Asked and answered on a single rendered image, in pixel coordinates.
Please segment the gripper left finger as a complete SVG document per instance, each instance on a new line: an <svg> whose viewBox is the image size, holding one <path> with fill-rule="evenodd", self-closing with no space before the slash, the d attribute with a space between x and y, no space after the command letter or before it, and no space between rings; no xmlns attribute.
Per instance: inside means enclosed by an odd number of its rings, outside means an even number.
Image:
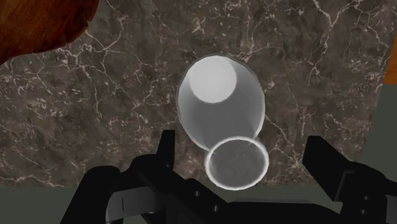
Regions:
<svg viewBox="0 0 397 224"><path fill-rule="evenodd" d="M123 224L139 215L147 224L222 224L228 204L196 179L173 170L175 132L162 132L157 152L133 159L122 172L91 168L81 180L60 224Z"/></svg>

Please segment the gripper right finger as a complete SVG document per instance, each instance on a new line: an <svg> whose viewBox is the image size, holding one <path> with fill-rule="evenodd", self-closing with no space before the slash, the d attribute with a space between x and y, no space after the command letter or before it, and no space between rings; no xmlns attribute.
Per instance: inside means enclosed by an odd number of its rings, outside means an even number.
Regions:
<svg viewBox="0 0 397 224"><path fill-rule="evenodd" d="M344 224L397 224L397 182L344 157L321 136L309 136L302 163L334 202Z"/></svg>

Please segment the clear glass cup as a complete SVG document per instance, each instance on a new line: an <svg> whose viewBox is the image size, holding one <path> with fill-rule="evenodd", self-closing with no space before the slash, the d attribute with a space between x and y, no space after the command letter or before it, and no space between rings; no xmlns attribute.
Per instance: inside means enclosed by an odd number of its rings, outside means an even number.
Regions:
<svg viewBox="0 0 397 224"><path fill-rule="evenodd" d="M186 71L176 95L180 124L206 151L208 178L225 190L257 184L269 167L257 140L265 119L265 95L247 65L225 55L208 55Z"/></svg>

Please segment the reddish brown wooden object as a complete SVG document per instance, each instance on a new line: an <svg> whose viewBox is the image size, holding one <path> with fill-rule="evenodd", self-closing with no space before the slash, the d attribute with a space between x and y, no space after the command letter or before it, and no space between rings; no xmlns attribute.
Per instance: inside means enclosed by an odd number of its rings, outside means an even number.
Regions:
<svg viewBox="0 0 397 224"><path fill-rule="evenodd" d="M99 0L0 0L0 65L72 43L98 5Z"/></svg>

